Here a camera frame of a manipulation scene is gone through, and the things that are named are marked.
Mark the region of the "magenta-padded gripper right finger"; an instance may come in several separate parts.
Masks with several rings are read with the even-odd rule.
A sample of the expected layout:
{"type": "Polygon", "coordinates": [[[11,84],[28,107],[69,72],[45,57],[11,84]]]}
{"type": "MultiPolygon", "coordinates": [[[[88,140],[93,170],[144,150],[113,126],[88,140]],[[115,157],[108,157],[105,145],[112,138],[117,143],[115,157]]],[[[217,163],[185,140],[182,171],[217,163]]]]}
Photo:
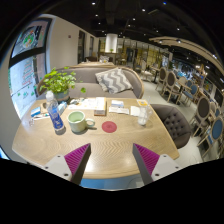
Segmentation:
{"type": "Polygon", "coordinates": [[[133,144],[132,153],[145,185],[181,169],[167,154],[158,155],[138,144],[133,144]]]}

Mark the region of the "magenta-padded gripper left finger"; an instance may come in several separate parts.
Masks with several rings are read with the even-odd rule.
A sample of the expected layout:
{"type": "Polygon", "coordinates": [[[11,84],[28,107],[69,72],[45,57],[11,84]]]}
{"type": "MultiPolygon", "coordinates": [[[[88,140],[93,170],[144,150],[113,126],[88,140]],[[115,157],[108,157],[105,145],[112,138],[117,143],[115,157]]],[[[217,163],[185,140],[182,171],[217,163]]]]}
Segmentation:
{"type": "Polygon", "coordinates": [[[91,144],[88,143],[66,155],[56,155],[44,165],[43,169],[79,185],[90,155],[91,144]]]}

